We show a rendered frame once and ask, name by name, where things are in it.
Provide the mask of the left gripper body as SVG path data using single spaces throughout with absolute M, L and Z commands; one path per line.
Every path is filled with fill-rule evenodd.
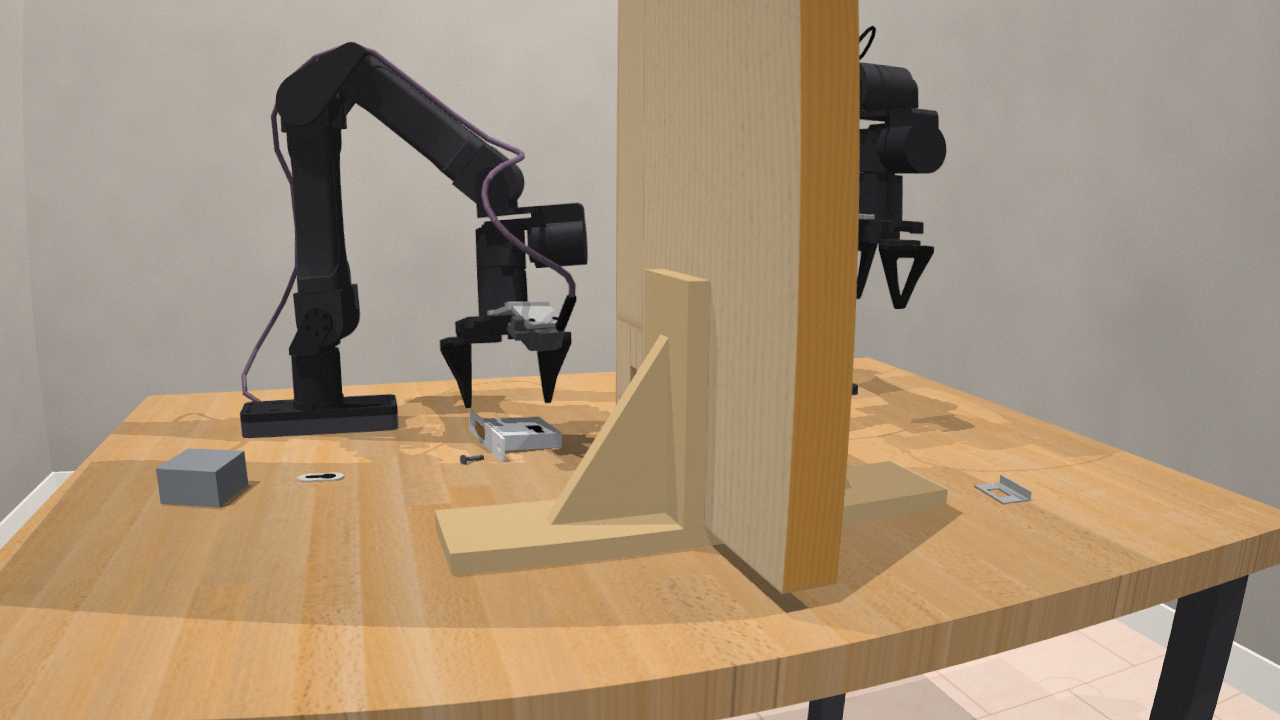
M 858 241 L 886 246 L 920 246 L 900 240 L 900 231 L 923 234 L 924 222 L 902 222 L 902 176 L 859 174 Z M 873 219 L 873 220 L 864 220 Z

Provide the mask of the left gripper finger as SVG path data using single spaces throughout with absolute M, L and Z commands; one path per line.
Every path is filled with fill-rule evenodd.
M 870 272 L 870 264 L 876 255 L 876 249 L 878 243 L 867 243 L 858 241 L 858 251 L 861 251 L 859 273 L 858 273 L 858 299 L 861 299 L 863 290 L 867 284 L 867 277 Z
M 920 278 L 922 272 L 924 272 L 927 264 L 929 263 L 934 247 L 933 246 L 886 246 L 879 245 L 881 261 L 884 268 L 886 281 L 890 288 L 890 296 L 895 309 L 904 309 L 913 293 L 916 281 Z M 914 258 L 913 268 L 908 275 L 906 284 L 904 286 L 902 293 L 899 290 L 899 273 L 897 273 L 897 260 L 899 258 Z

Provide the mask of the grey metal bracket with rectangular hole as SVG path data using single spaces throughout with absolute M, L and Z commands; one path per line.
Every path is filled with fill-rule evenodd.
M 1016 482 L 1004 475 L 1000 475 L 998 483 L 980 484 L 974 487 L 977 487 L 977 489 L 980 489 L 986 495 L 989 495 L 989 497 L 997 500 L 1000 503 L 1018 503 L 1018 502 L 1030 501 L 1030 493 L 1032 493 L 1030 489 L 1019 486 Z M 1000 489 L 1009 496 L 998 497 L 991 493 L 989 489 Z

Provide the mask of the tan wooden door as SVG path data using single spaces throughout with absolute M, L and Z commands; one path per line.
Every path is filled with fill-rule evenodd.
M 435 510 L 451 575 L 726 544 L 786 594 L 946 507 L 847 468 L 859 160 L 859 0 L 618 0 L 616 406 L 557 500 Z

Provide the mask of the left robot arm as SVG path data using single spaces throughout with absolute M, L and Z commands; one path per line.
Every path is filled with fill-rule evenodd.
M 916 109 L 918 86 L 911 73 L 902 67 L 861 61 L 859 67 L 860 119 L 884 122 L 860 129 L 860 172 L 879 174 L 884 182 L 884 176 L 895 173 L 938 170 L 946 158 L 940 117 L 937 111 Z

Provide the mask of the grey mortise lock with keyhole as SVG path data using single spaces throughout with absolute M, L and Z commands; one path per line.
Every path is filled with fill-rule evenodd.
M 506 462 L 506 450 L 562 448 L 561 430 L 557 430 L 540 416 L 483 419 L 472 409 L 468 409 L 468 430 L 500 462 Z

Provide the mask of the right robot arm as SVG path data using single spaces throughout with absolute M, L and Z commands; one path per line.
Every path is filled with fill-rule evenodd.
M 346 115 L 355 102 L 451 178 L 476 202 L 477 218 L 488 217 L 483 182 L 509 160 L 358 44 L 344 44 L 287 77 L 276 91 L 276 111 L 291 156 L 298 249 L 298 292 L 293 293 L 297 333 L 289 347 L 294 398 L 247 402 L 239 413 L 243 423 L 398 413 L 396 395 L 342 393 L 340 351 L 335 346 L 360 320 L 340 196 L 340 129 L 347 129 Z M 561 266 L 586 265 L 582 204 L 518 208 L 522 192 L 524 173 L 516 164 L 488 186 L 497 217 L 531 213 L 531 218 L 499 220 L 506 229 L 522 243 L 527 231 L 529 249 Z M 502 275 L 511 275 L 511 269 L 526 269 L 526 254 L 492 222 L 484 224 L 476 229 L 477 270 L 502 266 Z

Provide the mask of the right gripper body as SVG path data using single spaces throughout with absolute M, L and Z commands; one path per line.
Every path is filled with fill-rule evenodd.
M 477 270 L 479 316 L 466 316 L 454 322 L 457 336 L 440 340 L 440 345 L 454 341 L 471 343 L 502 342 L 511 316 L 521 315 L 527 329 L 557 327 L 558 313 L 550 307 L 550 301 L 529 301 L 525 269 L 511 269 L 511 275 L 502 275 L 502 266 Z M 486 316 L 488 315 L 488 316 Z

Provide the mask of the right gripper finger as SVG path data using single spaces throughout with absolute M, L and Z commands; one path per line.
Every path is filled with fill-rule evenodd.
M 545 404 L 552 402 L 553 393 L 556 389 L 556 380 L 561 372 L 561 366 L 564 363 L 564 357 L 568 354 L 571 343 L 572 343 L 571 337 L 563 337 L 561 348 L 538 352 L 538 363 L 541 378 L 541 391 Z
M 460 393 L 465 402 L 465 407 L 471 407 L 472 404 L 471 341 L 457 341 L 440 345 L 440 351 L 443 357 L 445 359 L 445 363 L 451 368 L 454 379 L 457 380 L 457 384 L 460 387 Z

